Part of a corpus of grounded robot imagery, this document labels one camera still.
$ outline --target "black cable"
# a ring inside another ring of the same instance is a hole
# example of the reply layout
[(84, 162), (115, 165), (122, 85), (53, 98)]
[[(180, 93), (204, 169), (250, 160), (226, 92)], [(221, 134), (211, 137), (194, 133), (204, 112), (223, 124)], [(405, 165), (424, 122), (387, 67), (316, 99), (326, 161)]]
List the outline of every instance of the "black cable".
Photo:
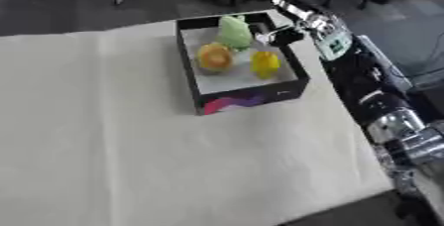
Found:
[[(426, 60), (427, 62), (430, 62), (431, 60), (433, 60), (431, 58), (435, 57), (436, 51), (438, 51), (438, 48), (441, 45), (440, 43), (441, 43), (442, 37), (444, 37), (444, 32), (439, 34), (439, 36), (436, 38), (435, 46), (433, 47), (433, 50), (431, 51), (430, 55), (427, 57), (427, 60)], [(400, 77), (400, 78), (414, 78), (414, 77), (419, 77), (419, 76), (423, 76), (423, 75), (427, 75), (427, 74), (431, 74), (431, 73), (435, 73), (435, 72), (439, 72), (439, 71), (444, 71), (444, 66), (443, 66), (443, 67), (440, 67), (437, 69), (433, 69), (433, 70), (425, 71), (425, 72), (420, 72), (420, 73), (416, 73), (416, 74), (412, 74), (412, 75), (399, 75), (393, 71), (393, 68), (394, 68), (394, 64), (392, 64), (389, 67), (389, 71), (391, 72), (391, 74), (393, 76)]]

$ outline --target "colorful label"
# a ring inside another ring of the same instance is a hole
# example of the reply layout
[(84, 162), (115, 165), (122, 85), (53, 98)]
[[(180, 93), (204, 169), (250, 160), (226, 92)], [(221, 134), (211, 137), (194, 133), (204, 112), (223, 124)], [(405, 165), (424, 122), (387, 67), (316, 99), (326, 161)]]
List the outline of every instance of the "colorful label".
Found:
[(227, 111), (229, 109), (234, 109), (238, 107), (252, 107), (260, 105), (264, 102), (263, 96), (254, 96), (250, 99), (240, 99), (233, 97), (222, 97), (206, 103), (204, 106), (204, 114), (213, 114), (220, 111)]

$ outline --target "white tablecloth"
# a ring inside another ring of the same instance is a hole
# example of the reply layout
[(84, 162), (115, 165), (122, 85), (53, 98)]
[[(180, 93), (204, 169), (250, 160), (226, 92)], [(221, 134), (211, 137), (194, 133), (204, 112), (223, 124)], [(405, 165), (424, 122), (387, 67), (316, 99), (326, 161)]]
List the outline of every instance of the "white tablecloth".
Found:
[(301, 98), (195, 116), (174, 22), (1, 39), (0, 224), (272, 226), (391, 189), (294, 50)]

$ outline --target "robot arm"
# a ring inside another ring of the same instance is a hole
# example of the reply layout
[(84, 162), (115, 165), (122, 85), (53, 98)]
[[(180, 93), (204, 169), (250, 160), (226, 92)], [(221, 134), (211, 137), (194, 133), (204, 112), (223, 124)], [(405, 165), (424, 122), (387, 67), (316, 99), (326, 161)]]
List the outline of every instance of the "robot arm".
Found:
[(312, 38), (339, 97), (370, 138), (398, 191), (417, 194), (414, 169), (444, 159), (444, 122), (424, 123), (388, 69), (339, 18), (298, 0), (269, 1), (293, 25), (255, 38), (275, 47), (303, 35)]

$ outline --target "gray carpet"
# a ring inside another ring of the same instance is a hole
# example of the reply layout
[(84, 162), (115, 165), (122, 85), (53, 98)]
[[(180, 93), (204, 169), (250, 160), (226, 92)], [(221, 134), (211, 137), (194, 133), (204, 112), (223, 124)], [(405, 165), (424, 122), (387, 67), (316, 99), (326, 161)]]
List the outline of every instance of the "gray carpet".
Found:
[[(444, 31), (444, 0), (394, 0), (355, 9), (356, 0), (335, 0), (333, 10), (359, 34), (368, 34), (390, 57), (418, 62), (429, 53), (434, 38)], [(0, 0), (0, 36), (105, 30), (184, 17), (262, 10), (268, 4), (220, 7), (211, 0)], [(291, 226), (397, 226), (398, 199), (393, 193), (313, 215)]]
[(444, 67), (444, 37), (431, 55), (444, 33), (444, 0), (392, 0), (386, 5), (370, 3), (365, 10), (357, 9), (358, 4), (359, 0), (333, 0), (331, 9), (356, 34), (368, 35), (406, 75), (414, 76), (413, 82), (444, 78), (444, 70), (418, 75)]

